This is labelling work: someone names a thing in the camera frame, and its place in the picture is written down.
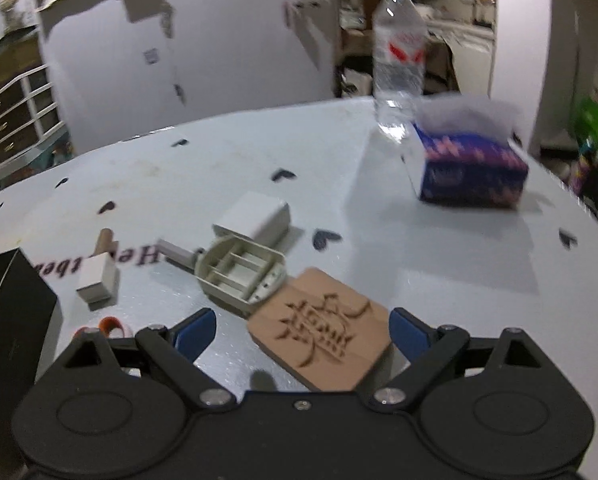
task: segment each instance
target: white table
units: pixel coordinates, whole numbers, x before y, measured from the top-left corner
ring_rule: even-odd
[[[180,139],[189,143],[172,147]],[[101,148],[7,188],[0,252],[20,245],[44,264],[64,317],[58,354],[77,328],[103,316],[138,330],[212,306],[190,274],[164,261],[138,266],[138,251],[162,236],[207,247],[212,222],[242,193],[278,196],[301,234],[287,249],[290,274],[319,267],[387,307],[474,336],[525,328],[592,407],[596,436],[582,472],[598,480],[598,224],[529,163],[516,211],[448,209],[416,200],[398,149],[374,129],[369,99],[232,114]],[[298,178],[275,184],[278,168]],[[98,215],[111,200],[116,208]],[[70,270],[103,227],[114,230],[119,255],[134,254],[119,263],[116,304],[91,312]],[[318,253],[315,228],[339,232],[342,243]],[[560,228],[578,238],[576,248],[563,247]],[[197,361],[203,370],[239,396],[271,380],[302,388],[252,342],[243,319],[215,310],[218,334]]]

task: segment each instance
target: purple tissue box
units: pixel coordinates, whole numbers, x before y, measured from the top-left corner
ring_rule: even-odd
[[[510,146],[476,134],[404,139],[403,156],[416,195],[428,202],[510,206],[519,202],[528,165]]]

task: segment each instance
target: brown cylinder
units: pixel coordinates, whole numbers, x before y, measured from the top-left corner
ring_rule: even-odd
[[[96,239],[96,246],[95,246],[95,256],[98,254],[107,253],[112,247],[112,238],[114,237],[114,233],[112,229],[108,229],[107,227],[101,229],[98,238]]]

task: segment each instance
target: green object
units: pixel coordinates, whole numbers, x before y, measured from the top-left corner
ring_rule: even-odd
[[[587,142],[598,149],[598,103],[593,99],[587,97],[579,106],[574,131],[580,147]]]

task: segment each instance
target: screw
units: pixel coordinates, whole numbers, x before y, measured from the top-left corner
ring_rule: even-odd
[[[312,404],[309,400],[297,400],[294,403],[294,407],[300,412],[304,412],[306,410],[309,410],[312,407]]]
[[[223,388],[210,388],[199,395],[199,400],[210,408],[218,408],[230,402],[232,394]]]
[[[374,393],[374,399],[381,404],[393,406],[406,400],[406,394],[398,388],[382,388]]]

